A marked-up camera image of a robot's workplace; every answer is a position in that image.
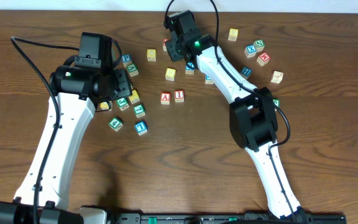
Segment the red A block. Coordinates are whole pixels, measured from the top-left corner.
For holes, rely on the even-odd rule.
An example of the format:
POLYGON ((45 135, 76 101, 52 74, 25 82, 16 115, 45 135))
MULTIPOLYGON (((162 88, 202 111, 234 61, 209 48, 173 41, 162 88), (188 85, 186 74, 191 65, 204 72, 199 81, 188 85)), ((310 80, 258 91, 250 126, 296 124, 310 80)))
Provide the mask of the red A block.
POLYGON ((171 93, 169 92, 161 92, 160 94, 160 102, 162 105, 169 105, 171 100, 171 93))

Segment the red I block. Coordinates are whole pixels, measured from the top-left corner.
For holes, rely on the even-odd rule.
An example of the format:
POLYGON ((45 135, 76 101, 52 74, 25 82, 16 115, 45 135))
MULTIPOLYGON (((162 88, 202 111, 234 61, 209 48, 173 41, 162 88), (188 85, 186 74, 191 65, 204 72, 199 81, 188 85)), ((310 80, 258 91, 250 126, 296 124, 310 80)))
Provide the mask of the red I block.
POLYGON ((184 91, 183 90, 175 90, 175 102, 182 103, 185 100, 184 91))

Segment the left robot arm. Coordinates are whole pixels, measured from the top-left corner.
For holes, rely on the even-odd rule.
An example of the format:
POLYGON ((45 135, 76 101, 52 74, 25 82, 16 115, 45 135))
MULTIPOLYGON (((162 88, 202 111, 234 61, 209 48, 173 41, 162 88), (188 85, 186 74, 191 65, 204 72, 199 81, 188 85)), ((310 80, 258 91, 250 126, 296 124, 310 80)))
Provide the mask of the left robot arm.
POLYGON ((84 133, 99 103, 132 94, 123 69, 59 66, 50 76, 48 117, 30 169, 12 202, 0 201, 0 223, 111 223, 96 206, 67 210, 84 133))

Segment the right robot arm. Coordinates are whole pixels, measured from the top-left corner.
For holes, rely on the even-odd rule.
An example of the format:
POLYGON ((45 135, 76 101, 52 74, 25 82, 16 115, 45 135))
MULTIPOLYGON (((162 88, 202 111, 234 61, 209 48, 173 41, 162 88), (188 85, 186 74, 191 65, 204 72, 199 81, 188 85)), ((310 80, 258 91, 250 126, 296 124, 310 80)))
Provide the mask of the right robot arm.
POLYGON ((283 111, 274 104, 268 88, 248 82, 224 56, 210 35, 174 37, 165 43, 176 62, 185 59, 210 77, 229 103, 229 128, 236 144, 245 149, 257 169, 271 214, 294 218, 301 205, 294 196, 283 169, 277 141, 277 116, 283 111))

